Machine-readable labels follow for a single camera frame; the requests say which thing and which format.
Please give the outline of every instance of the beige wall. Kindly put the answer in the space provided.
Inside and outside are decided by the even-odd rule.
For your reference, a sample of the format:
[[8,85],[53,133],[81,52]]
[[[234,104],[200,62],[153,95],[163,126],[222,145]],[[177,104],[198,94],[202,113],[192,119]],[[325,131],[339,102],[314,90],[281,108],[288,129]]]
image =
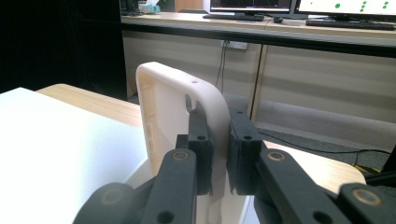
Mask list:
[[[220,40],[123,31],[123,44],[129,95],[136,93],[136,67],[147,62],[163,63],[213,85],[216,83],[221,58]],[[248,108],[255,82],[257,47],[248,44],[246,50],[226,50],[223,90],[226,99],[235,96],[235,103],[244,108]]]
[[[219,40],[129,31],[123,37],[130,94],[135,69],[146,62],[216,82]],[[259,70],[256,127],[350,147],[394,145],[396,59],[263,46],[259,69],[258,48],[227,50],[224,73],[227,103],[249,111]]]

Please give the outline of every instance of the wooden desk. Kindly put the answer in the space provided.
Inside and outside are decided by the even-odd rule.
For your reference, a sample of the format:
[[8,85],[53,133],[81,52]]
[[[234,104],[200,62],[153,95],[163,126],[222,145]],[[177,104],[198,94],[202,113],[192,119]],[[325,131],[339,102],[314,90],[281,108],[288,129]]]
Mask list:
[[396,58],[396,31],[307,27],[304,21],[204,20],[203,14],[161,12],[121,17],[121,29],[145,33],[227,39],[297,49]]
[[[92,113],[142,127],[140,107],[138,105],[64,84],[49,86],[38,92]],[[288,151],[318,185],[332,192],[338,192],[339,187],[345,183],[365,183],[363,175],[348,164],[270,142],[265,142],[265,144],[269,148]]]

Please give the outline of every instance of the white plastic object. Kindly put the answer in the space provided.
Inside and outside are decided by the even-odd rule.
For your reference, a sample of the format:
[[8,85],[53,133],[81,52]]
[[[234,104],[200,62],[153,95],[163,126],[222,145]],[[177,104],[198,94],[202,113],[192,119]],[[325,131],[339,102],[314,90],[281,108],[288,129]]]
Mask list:
[[158,174],[163,155],[175,148],[177,135],[188,133],[186,95],[191,98],[192,109],[197,101],[203,106],[215,145],[213,196],[198,199],[197,207],[203,207],[205,211],[197,210],[197,223],[217,222],[220,200],[224,194],[230,133],[230,112],[223,96],[209,82],[160,63],[139,65],[136,83],[148,157],[154,175]]

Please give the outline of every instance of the cable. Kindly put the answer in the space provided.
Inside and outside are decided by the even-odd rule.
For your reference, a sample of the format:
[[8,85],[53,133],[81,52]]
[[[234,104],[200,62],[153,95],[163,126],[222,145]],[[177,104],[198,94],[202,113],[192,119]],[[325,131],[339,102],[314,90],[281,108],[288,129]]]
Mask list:
[[285,14],[285,15],[273,16],[273,15],[270,15],[270,14],[268,14],[268,13],[257,13],[257,14],[254,14],[254,15],[255,15],[255,16],[266,16],[266,17],[269,17],[269,18],[281,17],[281,18],[283,18],[283,19],[295,20],[295,21],[305,21],[305,20],[306,20],[305,18],[293,18],[293,17],[288,17],[287,14]]
[[221,71],[221,65],[222,65],[222,59],[223,59],[223,54],[224,54],[224,50],[225,50],[225,46],[227,45],[226,40],[223,41],[223,45],[221,47],[221,59],[220,59],[220,66],[219,66],[219,71],[218,71],[218,79],[216,79],[216,84],[215,86],[218,86],[218,82],[219,82],[219,76],[220,76],[220,71]]
[[215,86],[218,86],[219,83],[219,77],[220,77],[220,71],[221,71],[221,93],[223,93],[223,87],[224,87],[224,66],[225,66],[225,52],[227,50],[227,45],[230,43],[228,40],[224,40],[222,44],[222,49],[221,49],[221,59],[220,59],[220,66],[219,66],[219,71],[218,71],[218,78],[216,79],[216,84]]
[[384,154],[388,154],[388,155],[390,154],[390,153],[387,152],[387,151],[383,151],[383,150],[379,150],[379,149],[359,149],[359,150],[341,151],[341,152],[323,151],[323,150],[317,150],[317,149],[313,149],[313,148],[309,148],[309,147],[302,147],[302,146],[293,144],[293,143],[291,143],[291,142],[288,142],[288,141],[286,141],[286,140],[283,140],[283,139],[281,139],[281,138],[272,136],[271,134],[268,134],[268,133],[262,133],[262,132],[258,132],[258,133],[260,133],[260,134],[262,134],[262,135],[266,135],[266,136],[268,136],[268,137],[272,137],[272,138],[274,138],[274,139],[276,139],[276,140],[278,140],[278,141],[281,141],[281,142],[290,144],[290,145],[292,145],[292,146],[303,148],[303,149],[308,150],[308,151],[322,152],[322,153],[329,153],[329,154],[351,154],[351,153],[356,153],[356,159],[355,159],[355,162],[352,164],[352,166],[355,166],[355,165],[357,164],[358,159],[359,159],[359,154],[362,153],[362,152],[379,152],[379,153],[384,153]]
[[221,93],[223,92],[224,89],[224,66],[225,66],[225,52],[227,51],[227,48],[224,49],[224,59],[223,59],[223,67],[221,71]]

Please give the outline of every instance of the dark background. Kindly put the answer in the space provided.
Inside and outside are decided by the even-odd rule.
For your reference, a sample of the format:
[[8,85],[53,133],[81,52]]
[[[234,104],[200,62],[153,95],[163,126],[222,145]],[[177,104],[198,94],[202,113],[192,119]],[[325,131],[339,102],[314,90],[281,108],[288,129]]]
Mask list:
[[126,100],[119,0],[21,0],[0,8],[0,92],[66,83]]

